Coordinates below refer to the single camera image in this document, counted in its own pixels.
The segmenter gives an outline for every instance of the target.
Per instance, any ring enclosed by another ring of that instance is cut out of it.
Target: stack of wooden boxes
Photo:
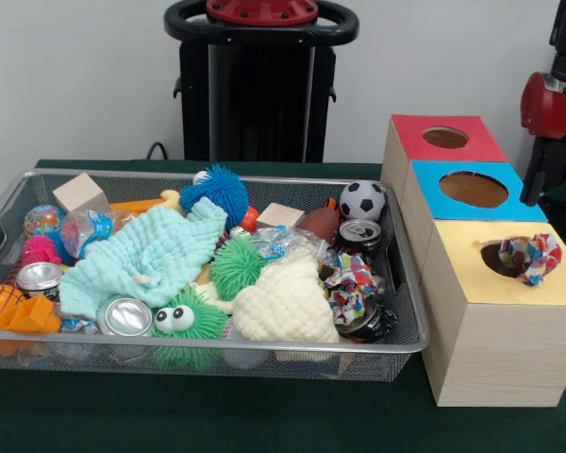
[[[479,117],[393,115],[382,181],[401,204],[440,406],[555,406],[566,387],[566,245]],[[499,242],[551,233],[559,267],[537,287],[503,275]]]

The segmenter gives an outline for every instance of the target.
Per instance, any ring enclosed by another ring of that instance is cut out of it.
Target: round hole
[[[478,208],[496,208],[508,199],[508,189],[496,179],[474,172],[456,172],[439,181],[442,193]]]
[[[465,146],[470,138],[458,129],[437,126],[424,132],[424,140],[439,148],[457,149]]]
[[[518,277],[518,271],[507,267],[499,258],[499,248],[501,247],[501,242],[485,243],[480,250],[480,255],[482,255],[482,260],[497,274],[503,277]]]

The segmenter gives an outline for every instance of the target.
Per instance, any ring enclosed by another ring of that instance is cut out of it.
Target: black cable
[[[150,160],[151,157],[153,156],[153,151],[155,151],[155,148],[159,148],[161,150],[161,155],[163,156],[164,160],[168,160],[168,152],[166,151],[165,146],[163,145],[162,142],[155,142],[151,145],[151,147],[149,148],[149,152],[147,153],[147,157],[145,159]]]

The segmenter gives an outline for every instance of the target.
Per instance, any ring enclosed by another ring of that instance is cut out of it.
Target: green fuzzy toy with googly eyes
[[[188,289],[160,309],[153,324],[154,337],[186,339],[220,339],[228,316],[204,302],[195,290]],[[211,368],[217,357],[216,349],[160,346],[153,357],[160,369],[193,367],[197,371]]]

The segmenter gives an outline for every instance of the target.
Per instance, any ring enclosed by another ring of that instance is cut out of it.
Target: metal can lid
[[[134,337],[148,334],[153,312],[138,299],[118,297],[99,312],[97,321],[104,334]]]
[[[381,226],[372,220],[347,220],[340,225],[340,235],[349,243],[377,242],[381,238]]]
[[[17,286],[27,291],[43,291],[60,284],[63,271],[51,262],[33,262],[19,271]]]

